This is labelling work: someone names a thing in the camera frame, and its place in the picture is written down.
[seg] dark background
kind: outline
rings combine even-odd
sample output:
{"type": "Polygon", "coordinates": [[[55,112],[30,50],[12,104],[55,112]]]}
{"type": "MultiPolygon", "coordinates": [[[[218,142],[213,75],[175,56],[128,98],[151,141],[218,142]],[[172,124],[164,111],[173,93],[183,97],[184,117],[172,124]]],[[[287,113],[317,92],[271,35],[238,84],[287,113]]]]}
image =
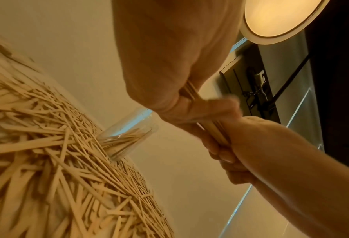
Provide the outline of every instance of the dark background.
{"type": "Polygon", "coordinates": [[[306,38],[325,151],[349,166],[349,0],[331,0],[306,38]]]}

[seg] hand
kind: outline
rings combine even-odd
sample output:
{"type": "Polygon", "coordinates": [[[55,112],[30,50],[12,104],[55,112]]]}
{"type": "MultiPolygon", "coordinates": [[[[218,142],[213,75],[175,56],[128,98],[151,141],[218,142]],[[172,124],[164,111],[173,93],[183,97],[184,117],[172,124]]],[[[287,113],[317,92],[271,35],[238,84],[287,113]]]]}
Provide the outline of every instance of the hand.
{"type": "Polygon", "coordinates": [[[232,183],[252,183],[310,237],[349,237],[348,167],[275,122],[244,117],[223,126],[231,150],[219,147],[212,157],[232,183]]]}
{"type": "Polygon", "coordinates": [[[222,65],[237,38],[243,3],[113,0],[116,44],[130,97],[200,138],[209,136],[195,122],[240,117],[234,97],[191,101],[179,92],[187,80],[199,90],[222,65]]]}

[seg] glowing lamp shade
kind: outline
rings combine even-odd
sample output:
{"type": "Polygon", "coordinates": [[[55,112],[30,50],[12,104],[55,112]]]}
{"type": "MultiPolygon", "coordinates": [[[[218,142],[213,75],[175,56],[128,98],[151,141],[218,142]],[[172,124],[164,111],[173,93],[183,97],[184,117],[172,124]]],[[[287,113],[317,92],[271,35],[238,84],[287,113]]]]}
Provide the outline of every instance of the glowing lamp shade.
{"type": "Polygon", "coordinates": [[[257,44],[286,40],[309,25],[330,0],[246,0],[242,34],[257,44]]]}

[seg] transparent container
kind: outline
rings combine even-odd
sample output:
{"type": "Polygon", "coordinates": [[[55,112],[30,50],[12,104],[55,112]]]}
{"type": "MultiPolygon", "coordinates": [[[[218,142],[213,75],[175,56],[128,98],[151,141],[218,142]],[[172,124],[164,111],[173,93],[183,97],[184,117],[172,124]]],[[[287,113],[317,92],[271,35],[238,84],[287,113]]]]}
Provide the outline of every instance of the transparent container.
{"type": "Polygon", "coordinates": [[[138,108],[97,137],[113,161],[121,160],[141,142],[158,130],[152,110],[138,108]]]}

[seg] lamp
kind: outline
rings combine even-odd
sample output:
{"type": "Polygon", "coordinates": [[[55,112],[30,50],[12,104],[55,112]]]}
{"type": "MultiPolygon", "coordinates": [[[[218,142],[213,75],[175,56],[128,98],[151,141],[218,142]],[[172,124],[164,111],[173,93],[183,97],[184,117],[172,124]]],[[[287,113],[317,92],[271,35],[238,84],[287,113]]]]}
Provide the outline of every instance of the lamp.
{"type": "Polygon", "coordinates": [[[247,0],[241,33],[268,45],[286,40],[308,26],[330,0],[247,0]]]}

